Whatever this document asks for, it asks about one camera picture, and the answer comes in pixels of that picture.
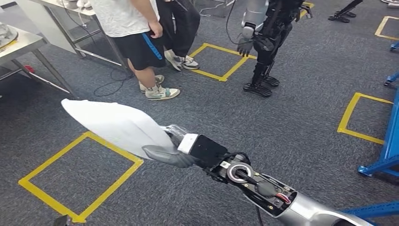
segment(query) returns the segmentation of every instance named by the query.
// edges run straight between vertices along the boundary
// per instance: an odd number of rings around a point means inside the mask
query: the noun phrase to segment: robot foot
[[[267,84],[271,85],[271,86],[279,86],[280,81],[276,78],[273,78],[271,76],[267,76],[266,78],[263,78],[262,81],[266,82]]]
[[[252,85],[251,83],[245,84],[243,89],[245,92],[254,93],[261,97],[270,97],[272,94],[270,89],[268,89],[262,85],[255,86],[255,85]]]
[[[342,23],[349,23],[351,21],[350,19],[345,18],[343,16],[330,16],[328,18],[328,20],[331,20],[331,21],[337,20],[337,21],[341,21]]]

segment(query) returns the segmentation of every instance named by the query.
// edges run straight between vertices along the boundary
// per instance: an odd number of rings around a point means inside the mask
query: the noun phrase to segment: floor
[[[312,0],[314,18],[301,20],[280,49],[272,75],[281,81],[273,96],[264,99],[242,91],[252,76],[254,60],[247,60],[226,82],[195,72],[157,70],[165,86],[179,87],[179,97],[149,102],[136,79],[94,90],[124,78],[122,71],[92,59],[47,45],[43,54],[82,99],[118,102],[143,110],[160,125],[178,124],[204,134],[230,151],[244,151],[254,168],[286,182],[332,208],[343,210],[399,200],[397,178],[366,178],[359,165],[377,160],[381,145],[337,133],[342,115],[356,92],[393,101],[395,89],[382,85],[397,71],[398,55],[389,52],[392,40],[374,35],[384,16],[399,17],[378,0],[365,1],[350,24],[326,18],[347,0]],[[197,1],[197,6],[204,4]],[[229,22],[237,37],[244,9],[239,1]],[[192,47],[210,43],[235,49],[224,30],[225,19],[203,17]],[[399,37],[395,20],[385,35]],[[101,37],[87,48],[107,53]],[[203,71],[222,75],[239,56],[206,48],[196,60]],[[48,72],[33,55],[19,58],[39,74]],[[0,224],[51,225],[61,214],[18,184],[87,130],[61,107],[67,95],[36,84],[24,76],[0,82]],[[389,104],[361,99],[348,129],[383,139],[390,116]],[[71,211],[91,208],[132,162],[86,138],[30,182]],[[86,225],[257,225],[254,207],[235,187],[219,184],[195,167],[177,169],[144,160],[107,199],[86,217]],[[263,214],[266,225],[280,225]],[[395,225],[399,218],[374,219]]]

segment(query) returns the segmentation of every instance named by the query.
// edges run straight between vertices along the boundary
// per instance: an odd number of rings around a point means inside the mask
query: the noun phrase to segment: person's leg
[[[173,38],[175,36],[175,25],[172,19],[171,2],[165,0],[157,0],[158,13],[160,15],[160,24],[163,28],[163,42],[166,50],[173,48]]]
[[[199,69],[193,58],[187,56],[200,25],[200,14],[189,0],[174,0],[168,5],[175,17],[176,32],[172,50],[165,52],[166,59],[175,69]]]
[[[122,55],[128,58],[128,65],[140,81],[140,89],[144,91],[149,100],[171,99],[179,95],[180,90],[163,88],[151,67],[164,67],[162,39],[153,39],[151,32],[132,34],[125,37],[114,38]]]
[[[173,51],[179,57],[186,57],[200,26],[200,14],[189,0],[175,0],[172,3],[176,23]]]

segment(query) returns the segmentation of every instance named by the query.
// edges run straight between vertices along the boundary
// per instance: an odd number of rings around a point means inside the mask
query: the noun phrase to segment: robot leg
[[[244,91],[257,94],[261,97],[270,97],[271,90],[262,84],[263,73],[267,71],[273,63],[271,60],[271,51],[258,51],[257,63],[254,69],[254,76],[252,82],[244,85]]]
[[[283,45],[284,41],[287,39],[287,37],[288,37],[289,33],[291,32],[291,30],[292,30],[292,24],[289,23],[285,27],[285,29],[281,32],[280,42],[279,42],[277,48],[273,51],[273,54],[271,56],[272,63],[267,68],[267,70],[265,70],[263,72],[263,74],[262,74],[262,76],[263,76],[262,80],[264,82],[268,83],[269,85],[274,86],[274,87],[278,86],[280,84],[280,82],[276,78],[273,78],[273,77],[269,76],[269,73],[270,73],[270,71],[271,71],[271,69],[272,69],[272,67],[274,65],[274,58],[276,57],[279,48]]]

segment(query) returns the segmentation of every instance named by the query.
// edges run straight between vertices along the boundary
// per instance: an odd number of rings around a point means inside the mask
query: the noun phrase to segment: white cloth
[[[159,20],[156,0],[149,1]],[[105,34],[110,37],[150,31],[147,19],[133,6],[131,0],[91,0],[90,3]]]

